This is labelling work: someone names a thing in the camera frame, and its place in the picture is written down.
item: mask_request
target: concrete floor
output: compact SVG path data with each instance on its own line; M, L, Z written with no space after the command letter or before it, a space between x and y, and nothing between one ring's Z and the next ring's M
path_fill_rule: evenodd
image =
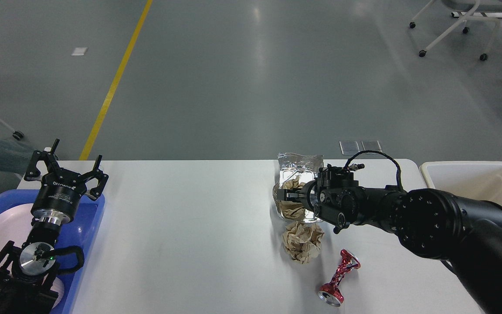
M78 159L144 5L0 3L0 116ZM482 22L419 58L454 22L438 2L409 29L424 5L155 0L90 158L338 158L376 139L417 164L502 160L502 28L485 62Z

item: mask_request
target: yellow floor line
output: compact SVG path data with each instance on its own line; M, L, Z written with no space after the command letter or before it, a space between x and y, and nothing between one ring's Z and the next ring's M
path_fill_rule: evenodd
M106 113L108 112L110 103L112 103L113 96L115 94L115 90L117 89L117 85L119 85L119 81L121 80L121 76L125 70L125 66L127 62L129 62L129 57L131 56L131 52L133 51L133 47L137 42L137 38L139 37L139 33L141 32L141 28L145 23L146 16L148 14L148 10L150 10L150 6L152 5L152 0L147 0L145 8L143 9L143 13L139 18L139 22L137 23L137 27L133 32L133 36L131 36L131 41L127 46L127 50L125 50L125 54L123 54L123 59L121 59L121 63L119 64L119 68L117 72L115 72L115 77L113 78L112 85L110 85L110 89L106 98L104 99L104 103L102 104L102 108L100 109L100 113L98 113L98 117L96 117L96 121L92 126L92 131L90 131L90 135L84 144L84 148L82 149L82 153L80 154L79 160L86 160L90 155L90 151L92 150L92 146L94 145L94 141L96 141L96 137L100 131L100 127L102 127L102 123L104 122L104 118Z

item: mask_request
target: crumpled paper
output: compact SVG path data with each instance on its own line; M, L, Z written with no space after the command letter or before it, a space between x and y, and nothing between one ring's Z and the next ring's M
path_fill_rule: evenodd
M302 188L305 183L299 182L299 175L295 179L287 180L282 183L283 189ZM280 201L278 204L282 216L286 219L301 221L305 218L305 207L301 203L294 203L293 201Z
M321 252L321 239L325 235L321 227L314 223L293 222L286 226L282 234L284 249L292 260L307 264Z

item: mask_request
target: white container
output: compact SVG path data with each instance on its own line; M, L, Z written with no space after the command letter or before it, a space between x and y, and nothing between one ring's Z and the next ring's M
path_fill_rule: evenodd
M435 161L420 171L429 188L502 206L502 161Z

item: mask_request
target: caster wheel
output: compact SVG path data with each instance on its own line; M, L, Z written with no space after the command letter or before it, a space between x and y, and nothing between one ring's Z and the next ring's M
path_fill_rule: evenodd
M14 139L16 139L17 141L20 141L20 139L22 139L24 137L24 133L22 133L21 131L15 131L13 133L13 137Z

